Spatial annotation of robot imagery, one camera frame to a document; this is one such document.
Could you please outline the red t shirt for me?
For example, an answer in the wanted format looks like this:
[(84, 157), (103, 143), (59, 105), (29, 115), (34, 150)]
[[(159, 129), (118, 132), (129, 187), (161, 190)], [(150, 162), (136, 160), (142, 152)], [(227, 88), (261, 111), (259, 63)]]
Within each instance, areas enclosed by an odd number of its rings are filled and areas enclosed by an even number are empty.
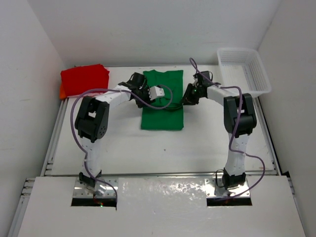
[(95, 64), (63, 70), (60, 76), (67, 96), (71, 97), (90, 89), (108, 88), (109, 73), (103, 65)]

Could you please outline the orange t shirt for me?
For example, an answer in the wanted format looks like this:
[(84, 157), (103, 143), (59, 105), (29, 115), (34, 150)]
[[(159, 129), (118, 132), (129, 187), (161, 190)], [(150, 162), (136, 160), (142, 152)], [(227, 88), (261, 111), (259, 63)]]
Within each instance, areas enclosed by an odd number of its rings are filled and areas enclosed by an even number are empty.
[(66, 94), (66, 92), (65, 92), (65, 89), (64, 89), (64, 86), (63, 86), (63, 84), (61, 84), (60, 85), (60, 89), (59, 89), (59, 98), (60, 98), (60, 100), (64, 100), (64, 99), (66, 99), (68, 96), (67, 96), (67, 94)]

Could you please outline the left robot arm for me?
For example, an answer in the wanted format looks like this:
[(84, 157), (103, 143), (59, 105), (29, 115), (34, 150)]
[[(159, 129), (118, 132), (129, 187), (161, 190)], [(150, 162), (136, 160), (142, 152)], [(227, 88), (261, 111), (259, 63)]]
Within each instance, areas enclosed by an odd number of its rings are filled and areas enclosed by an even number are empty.
[(150, 88), (147, 78), (134, 73), (126, 82), (120, 82), (113, 89), (92, 89), (84, 93), (76, 118), (71, 115), (75, 142), (84, 152), (83, 168), (79, 180), (94, 189), (101, 183), (99, 164), (100, 140), (108, 129), (109, 113), (118, 105), (136, 100), (139, 108), (150, 104)]

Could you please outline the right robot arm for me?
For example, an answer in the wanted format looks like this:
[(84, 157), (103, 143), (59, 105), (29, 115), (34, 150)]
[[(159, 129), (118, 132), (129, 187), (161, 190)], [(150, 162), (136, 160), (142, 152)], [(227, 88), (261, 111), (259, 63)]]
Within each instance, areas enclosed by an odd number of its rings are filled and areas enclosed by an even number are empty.
[(246, 146), (257, 125), (252, 96), (242, 93), (237, 86), (189, 83), (182, 98), (183, 104), (196, 105), (200, 98), (207, 98), (223, 106), (224, 127), (230, 141), (228, 158), (223, 169), (222, 187), (230, 189), (243, 185), (246, 178)]

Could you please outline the green t shirt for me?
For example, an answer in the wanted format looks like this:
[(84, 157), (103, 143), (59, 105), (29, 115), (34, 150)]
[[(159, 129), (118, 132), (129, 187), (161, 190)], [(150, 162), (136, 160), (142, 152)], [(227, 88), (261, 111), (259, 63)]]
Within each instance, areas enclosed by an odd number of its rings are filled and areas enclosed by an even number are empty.
[(159, 72), (156, 70), (144, 71), (150, 87), (165, 85), (165, 96), (157, 99), (152, 105), (163, 107), (169, 102), (168, 108), (155, 110), (144, 107), (142, 111), (142, 130), (180, 131), (184, 127), (184, 109), (181, 103), (183, 97), (183, 71)]

